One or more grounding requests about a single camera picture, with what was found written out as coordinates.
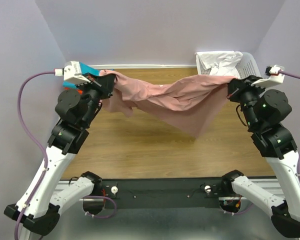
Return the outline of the dusty pink t-shirt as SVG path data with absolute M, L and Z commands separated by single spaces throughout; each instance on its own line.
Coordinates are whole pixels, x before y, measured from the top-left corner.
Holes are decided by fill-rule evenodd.
M 233 76 L 192 75 L 171 84 L 152 84 L 117 71 L 112 96 L 102 101 L 110 113 L 133 115 L 134 109 L 198 138 L 227 102 Z

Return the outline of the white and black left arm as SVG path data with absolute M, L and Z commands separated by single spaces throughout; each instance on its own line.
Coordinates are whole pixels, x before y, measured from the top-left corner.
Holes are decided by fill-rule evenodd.
M 4 214 L 16 222 L 16 240 L 20 238 L 20 227 L 41 237 L 48 235 L 60 216 L 80 199 L 111 201 L 102 187 L 102 178 L 89 171 L 61 192 L 54 194 L 54 191 L 87 139 L 87 129 L 101 110 L 102 100 L 112 96 L 116 79 L 115 74 L 95 76 L 87 73 L 77 83 L 80 92 L 71 88 L 58 96 L 55 112 L 59 120 L 51 131 L 48 146 L 43 147 L 33 140 L 43 153 L 43 161 L 21 199 L 4 210 Z

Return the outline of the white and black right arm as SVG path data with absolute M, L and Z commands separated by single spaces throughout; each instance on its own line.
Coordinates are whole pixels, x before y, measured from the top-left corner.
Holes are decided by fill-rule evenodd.
M 292 107 L 284 92 L 265 82 L 254 75 L 234 78 L 227 85 L 227 99 L 240 105 L 251 139 L 275 173 L 284 197 L 271 194 L 238 170 L 222 176 L 221 189 L 246 198 L 265 212 L 284 237 L 300 238 L 300 153 L 291 132 L 281 123 Z

